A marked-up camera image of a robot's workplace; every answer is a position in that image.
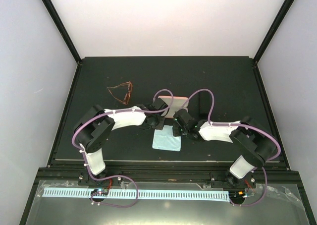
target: led light strip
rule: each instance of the led light strip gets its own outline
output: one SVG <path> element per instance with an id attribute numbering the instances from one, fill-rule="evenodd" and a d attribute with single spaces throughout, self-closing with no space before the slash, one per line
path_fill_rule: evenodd
<path id="1" fill-rule="evenodd" d="M 83 188 L 45 188 L 43 197 L 90 198 L 95 189 Z M 96 195 L 94 198 L 135 199 L 135 189 L 110 189 L 109 194 Z M 139 189 L 138 199 L 157 200 L 205 200 L 229 202 L 228 191 L 194 191 L 194 190 L 146 190 Z"/>

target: microfiber cloth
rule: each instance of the microfiber cloth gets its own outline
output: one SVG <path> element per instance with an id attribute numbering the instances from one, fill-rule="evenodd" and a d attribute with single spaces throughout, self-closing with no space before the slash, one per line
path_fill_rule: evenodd
<path id="1" fill-rule="evenodd" d="M 159 150 L 180 151 L 181 137 L 173 136 L 173 126 L 164 125 L 163 130 L 155 130 L 152 147 Z"/>

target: gray wall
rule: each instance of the gray wall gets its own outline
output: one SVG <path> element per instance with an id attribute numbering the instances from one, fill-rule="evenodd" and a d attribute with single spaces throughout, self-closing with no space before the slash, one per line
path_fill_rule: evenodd
<path id="1" fill-rule="evenodd" d="M 0 220 L 18 224 L 76 63 L 41 0 L 0 0 Z"/>
<path id="2" fill-rule="evenodd" d="M 317 5 L 295 0 L 259 62 L 291 169 L 317 217 Z"/>

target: brown glasses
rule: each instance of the brown glasses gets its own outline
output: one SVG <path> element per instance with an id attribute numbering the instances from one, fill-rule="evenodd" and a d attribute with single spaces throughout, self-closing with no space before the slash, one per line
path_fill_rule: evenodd
<path id="1" fill-rule="evenodd" d="M 125 94 L 124 96 L 124 100 L 120 100 L 118 98 L 116 98 L 111 90 L 113 89 L 116 89 L 116 88 L 120 88 L 120 87 L 123 87 L 123 86 L 127 86 L 128 87 L 128 92 Z M 130 101 L 130 98 L 131 98 L 131 92 L 132 92 L 132 83 L 129 81 L 129 82 L 125 82 L 125 83 L 122 83 L 122 84 L 119 84 L 117 86 L 113 86 L 113 87 L 107 87 L 107 89 L 109 90 L 109 93 L 112 95 L 112 97 L 114 97 L 116 100 L 118 100 L 120 103 L 124 104 L 124 105 L 127 105 Z"/>

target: eyeglasses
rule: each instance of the eyeglasses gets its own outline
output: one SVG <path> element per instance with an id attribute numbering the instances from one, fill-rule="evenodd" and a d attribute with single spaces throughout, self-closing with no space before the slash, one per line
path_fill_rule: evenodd
<path id="1" fill-rule="evenodd" d="M 116 89 L 116 88 L 120 88 L 120 87 L 123 87 L 123 86 L 127 86 L 128 87 L 128 92 L 125 94 L 125 97 L 124 97 L 124 100 L 120 100 L 118 98 L 116 98 L 111 90 L 112 89 Z M 129 81 L 129 82 L 125 82 L 125 83 L 122 83 L 122 84 L 119 84 L 117 86 L 113 86 L 113 87 L 107 87 L 107 89 L 109 90 L 109 93 L 112 95 L 112 97 L 114 97 L 116 100 L 118 100 L 120 103 L 124 104 L 124 105 L 127 105 L 130 101 L 130 98 L 131 98 L 131 93 L 132 93 L 132 83 Z"/>

